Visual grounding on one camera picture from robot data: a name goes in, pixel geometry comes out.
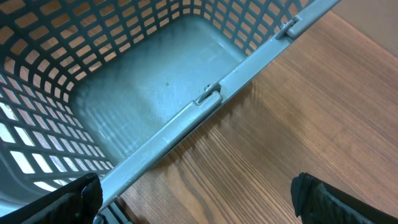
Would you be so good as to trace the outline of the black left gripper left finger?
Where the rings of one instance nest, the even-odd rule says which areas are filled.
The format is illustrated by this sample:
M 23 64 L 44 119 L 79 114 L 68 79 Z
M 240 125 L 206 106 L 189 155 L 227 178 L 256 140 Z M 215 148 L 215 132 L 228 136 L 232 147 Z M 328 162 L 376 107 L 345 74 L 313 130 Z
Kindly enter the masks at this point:
M 98 174 L 90 172 L 38 200 L 1 217 L 1 224 L 93 223 L 103 204 Z

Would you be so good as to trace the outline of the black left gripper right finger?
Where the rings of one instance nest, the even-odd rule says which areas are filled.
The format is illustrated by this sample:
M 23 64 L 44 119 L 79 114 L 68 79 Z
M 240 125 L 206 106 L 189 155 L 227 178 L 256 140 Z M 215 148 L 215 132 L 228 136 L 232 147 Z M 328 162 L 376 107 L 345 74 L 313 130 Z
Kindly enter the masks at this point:
M 336 187 L 302 172 L 290 186 L 295 216 L 302 223 L 391 223 L 397 218 L 384 213 Z

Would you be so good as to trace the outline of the grey plastic mesh basket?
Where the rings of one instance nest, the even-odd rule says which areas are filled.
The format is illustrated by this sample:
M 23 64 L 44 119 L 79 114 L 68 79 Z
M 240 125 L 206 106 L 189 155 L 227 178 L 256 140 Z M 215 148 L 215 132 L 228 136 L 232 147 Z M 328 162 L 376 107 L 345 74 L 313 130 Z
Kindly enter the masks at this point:
M 83 175 L 103 206 L 337 0 L 2 0 L 1 215 Z

